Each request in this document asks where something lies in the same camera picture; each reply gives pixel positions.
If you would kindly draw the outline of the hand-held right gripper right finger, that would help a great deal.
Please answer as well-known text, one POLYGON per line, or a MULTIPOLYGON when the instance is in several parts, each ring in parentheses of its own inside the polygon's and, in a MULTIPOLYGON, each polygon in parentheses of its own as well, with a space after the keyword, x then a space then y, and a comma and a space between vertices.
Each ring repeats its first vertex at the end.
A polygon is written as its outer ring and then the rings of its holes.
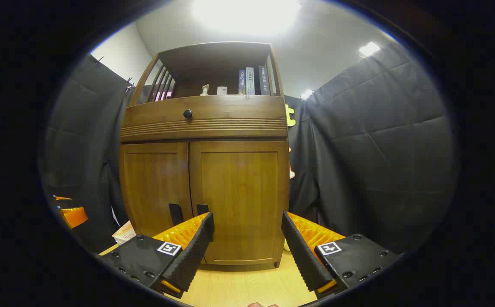
POLYGON ((281 230, 306 287, 317 298, 364 284, 402 258, 365 235, 343 236, 287 211, 281 230))

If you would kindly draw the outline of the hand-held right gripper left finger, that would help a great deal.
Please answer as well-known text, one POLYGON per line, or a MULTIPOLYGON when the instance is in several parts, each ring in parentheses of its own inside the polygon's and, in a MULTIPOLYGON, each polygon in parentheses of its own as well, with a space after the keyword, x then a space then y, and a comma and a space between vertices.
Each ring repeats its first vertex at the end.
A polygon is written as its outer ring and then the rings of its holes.
POLYGON ((153 291, 181 298, 214 235, 214 216, 205 212, 156 235, 136 235, 99 259, 107 268, 153 291))

